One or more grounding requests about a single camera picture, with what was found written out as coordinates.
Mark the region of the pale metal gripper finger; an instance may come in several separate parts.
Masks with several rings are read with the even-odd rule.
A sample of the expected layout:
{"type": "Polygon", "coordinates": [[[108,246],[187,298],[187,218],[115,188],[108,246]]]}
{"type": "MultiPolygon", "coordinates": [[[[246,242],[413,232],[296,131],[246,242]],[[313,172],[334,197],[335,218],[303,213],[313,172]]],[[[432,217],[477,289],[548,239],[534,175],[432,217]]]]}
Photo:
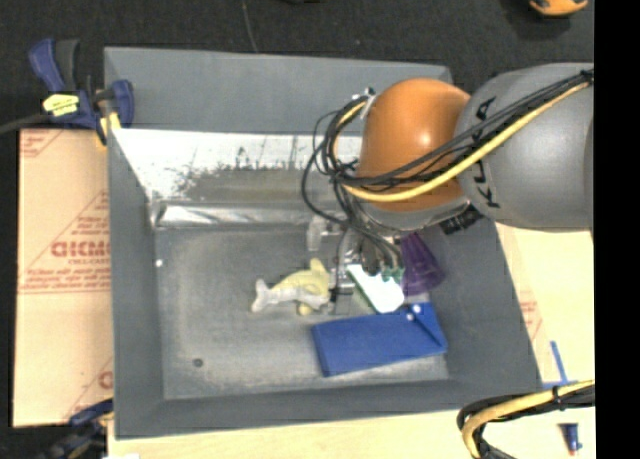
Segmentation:
{"type": "Polygon", "coordinates": [[[337,237],[343,232],[343,227],[334,221],[314,216],[306,231],[306,247],[309,252],[317,252],[321,249],[324,240],[337,237]]]}
{"type": "Polygon", "coordinates": [[[330,292],[330,313],[338,316],[349,315],[355,293],[355,282],[346,270],[336,271],[334,286],[330,292]]]}

